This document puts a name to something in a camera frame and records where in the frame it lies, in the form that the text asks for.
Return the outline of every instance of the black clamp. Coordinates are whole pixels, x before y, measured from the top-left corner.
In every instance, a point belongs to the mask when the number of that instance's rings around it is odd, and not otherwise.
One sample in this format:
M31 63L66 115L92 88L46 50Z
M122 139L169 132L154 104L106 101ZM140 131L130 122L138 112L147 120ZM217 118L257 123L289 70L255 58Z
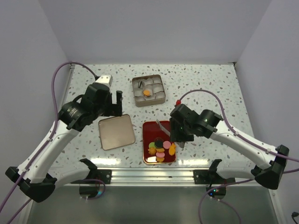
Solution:
M225 184L234 183L235 178L224 179L217 174L217 167L221 162L221 159L213 161L209 170L207 169L195 169L193 170L193 178L195 184Z
M98 169L96 165L94 165L90 160L88 159L81 159L80 162L84 163L88 168L90 169L89 174L85 178L85 180L88 179L98 179L103 181L105 184L111 183L112 178L112 170L110 169ZM93 181L74 181L72 183L76 184L92 184Z

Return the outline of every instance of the red cap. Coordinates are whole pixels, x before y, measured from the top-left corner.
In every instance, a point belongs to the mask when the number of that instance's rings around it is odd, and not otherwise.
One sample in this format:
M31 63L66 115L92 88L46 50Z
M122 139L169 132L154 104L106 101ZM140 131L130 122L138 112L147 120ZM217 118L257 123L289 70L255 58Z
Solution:
M177 102L176 102L176 106L180 105L180 104L181 104L181 101L178 99Z

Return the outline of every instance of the food item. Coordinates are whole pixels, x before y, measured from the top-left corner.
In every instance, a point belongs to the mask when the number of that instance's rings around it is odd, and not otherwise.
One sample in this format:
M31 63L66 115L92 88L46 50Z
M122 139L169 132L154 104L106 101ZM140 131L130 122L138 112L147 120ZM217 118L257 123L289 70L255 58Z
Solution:
M145 90L145 91L143 91L143 94L144 94L146 97L149 97L149 96L150 96L150 91L149 91L149 90Z
M165 153L156 153L156 157L164 158L165 157Z
M144 86L143 81L139 81L139 82L138 82L138 88L142 88L143 86Z
M164 150L163 148L157 148L156 151L157 151L158 153L163 153L165 150Z
M156 157L157 162L163 162L165 158Z
M156 140L155 141L155 147L156 148L163 148L163 141L162 140Z
M165 148L165 149L169 149L170 146L171 146L171 143L170 143L169 141L165 141L165 142L163 142L163 148Z
M133 81L133 89L138 88L138 83L139 83L139 80Z
M174 155L176 153L176 145L172 143L168 151L169 155Z
M155 146L155 143L154 142L151 142L150 144L149 144L149 148L156 148L156 146Z
M149 151L149 154L150 154L150 155L154 155L154 154L156 154L156 148L154 148L154 147L150 147L150 148L148 149L148 151Z

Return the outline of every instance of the pink candy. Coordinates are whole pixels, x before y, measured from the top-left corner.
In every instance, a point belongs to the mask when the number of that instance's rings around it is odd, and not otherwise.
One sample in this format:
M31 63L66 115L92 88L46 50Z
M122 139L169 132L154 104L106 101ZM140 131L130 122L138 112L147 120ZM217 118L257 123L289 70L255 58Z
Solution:
M165 148L165 149L169 149L170 146L171 146L171 143L170 143L169 141L165 141L165 142L163 142L163 148Z
M158 158L164 158L165 153L156 153L156 157Z

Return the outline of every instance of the white table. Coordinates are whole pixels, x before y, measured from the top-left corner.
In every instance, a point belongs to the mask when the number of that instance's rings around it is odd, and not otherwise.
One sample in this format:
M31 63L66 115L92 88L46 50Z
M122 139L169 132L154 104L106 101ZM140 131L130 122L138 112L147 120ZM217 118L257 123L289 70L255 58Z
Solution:
M174 64L103 64L89 65L97 75L109 74L114 80L112 93L123 91L123 113L129 114L134 126L136 142L132 145L108 151L101 149L98 118L74 138L57 158L54 166L63 166L82 158L90 159L99 168L208 168L214 159L235 160L247 163L249 160L231 148L205 138L195 138L184 149L177 148L177 161L169 164L147 165L143 162L142 125L146 121L168 120L175 102L185 92L203 88L217 94L225 107L230 123L253 135L246 107L242 98L235 69L228 65L174 65ZM136 107L131 80L134 77L159 74L166 92L166 102L161 105ZM75 66L66 102L85 92L94 81L93 76L81 66ZM213 98L207 93L188 95L183 103L198 114L203 109L221 113Z

